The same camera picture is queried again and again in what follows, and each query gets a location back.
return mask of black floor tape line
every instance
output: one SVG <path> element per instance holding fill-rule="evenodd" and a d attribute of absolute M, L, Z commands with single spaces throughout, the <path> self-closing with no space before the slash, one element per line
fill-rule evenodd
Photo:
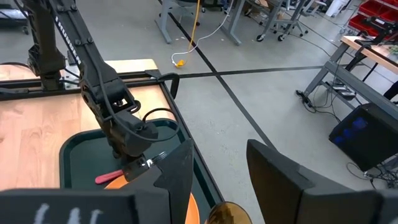
<path fill-rule="evenodd" d="M 285 67 L 285 68 L 259 68 L 259 69 L 249 69 L 249 70 L 225 71 L 225 72 L 188 73 L 188 74 L 180 74 L 180 78 L 201 78 L 201 77 L 215 77 L 215 76 L 222 76 L 222 75 L 239 75 L 239 74 L 250 74 L 250 73 L 299 71 L 299 70 L 321 69 L 322 67 L 323 67 L 323 65 L 316 65 L 316 66 Z"/>
<path fill-rule="evenodd" d="M 188 35 L 187 31 L 185 31 L 185 29 L 181 26 L 181 24 L 178 22 L 178 20 L 176 20 L 176 18 L 173 16 L 173 14 L 171 14 L 169 12 L 169 16 L 174 21 L 175 25 L 181 30 L 181 32 L 187 38 L 187 40 L 191 41 L 191 37 Z M 196 43 L 194 41 L 192 42 L 192 46 L 196 47 Z M 203 54 L 203 52 L 199 49 L 199 47 L 197 47 L 195 50 L 198 52 L 199 56 L 206 63 L 206 65 L 209 67 L 209 69 L 213 73 L 217 73 L 216 68 L 210 63 L 210 61 L 206 58 L 205 54 Z M 249 112 L 245 109 L 245 107 L 242 105 L 242 103 L 238 100 L 238 97 L 236 97 L 236 95 L 233 93 L 232 89 L 228 86 L 228 84 L 224 81 L 224 79 L 220 75 L 216 75 L 216 78 L 221 83 L 221 85 L 226 90 L 226 92 L 231 97 L 231 99 L 234 101 L 235 105 L 242 112 L 244 117 L 249 121 L 249 123 L 254 128 L 254 130 L 256 130 L 256 132 L 258 133 L 260 138 L 264 141 L 264 143 L 271 149 L 276 150 L 276 148 L 273 145 L 273 143 L 271 142 L 271 140 L 269 140 L 269 138 L 262 131 L 260 126 L 256 123 L 256 121 L 253 119 L 253 117 L 249 114 Z"/>

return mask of chair wheel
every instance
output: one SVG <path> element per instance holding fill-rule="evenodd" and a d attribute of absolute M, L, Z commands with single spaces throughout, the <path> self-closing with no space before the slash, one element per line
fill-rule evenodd
<path fill-rule="evenodd" d="M 283 41 L 285 37 L 283 35 L 278 36 L 278 41 Z"/>
<path fill-rule="evenodd" d="M 265 37 L 266 37 L 265 35 L 260 34 L 260 35 L 258 35 L 258 36 L 256 37 L 256 41 L 257 41 L 257 42 L 261 42 L 261 41 L 264 40 Z"/>
<path fill-rule="evenodd" d="M 23 27 L 22 31 L 24 34 L 29 35 L 29 29 L 27 27 Z"/>

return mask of storage shelf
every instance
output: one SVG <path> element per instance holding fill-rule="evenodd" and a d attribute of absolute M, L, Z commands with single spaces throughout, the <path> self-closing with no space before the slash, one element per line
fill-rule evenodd
<path fill-rule="evenodd" d="M 371 36 L 377 36 L 378 31 L 366 24 L 367 17 L 377 16 L 387 21 L 398 20 L 398 0 L 368 0 L 359 6 L 357 15 L 352 17 L 348 25 L 356 30 L 366 31 Z"/>
<path fill-rule="evenodd" d="M 391 8 L 391 9 L 398 10 L 398 6 L 389 4 L 389 3 L 385 2 L 385 1 L 382 1 L 382 0 L 372 0 L 372 1 L 377 1 L 378 3 L 381 3 L 381 4 L 387 6 L 387 7 Z"/>

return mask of yellow plug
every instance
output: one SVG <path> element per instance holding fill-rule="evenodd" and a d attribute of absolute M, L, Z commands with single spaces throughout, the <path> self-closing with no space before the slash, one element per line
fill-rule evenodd
<path fill-rule="evenodd" d="M 182 66 L 184 66 L 185 65 L 185 61 L 184 60 L 180 60 L 177 64 L 175 64 L 175 66 L 177 67 L 177 68 L 180 68 L 180 67 L 182 67 Z"/>

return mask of computer tower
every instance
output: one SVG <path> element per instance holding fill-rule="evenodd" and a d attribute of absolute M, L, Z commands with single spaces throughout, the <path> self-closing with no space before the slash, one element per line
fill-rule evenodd
<path fill-rule="evenodd" d="M 362 171 L 398 153 L 398 120 L 374 103 L 358 106 L 329 135 Z"/>

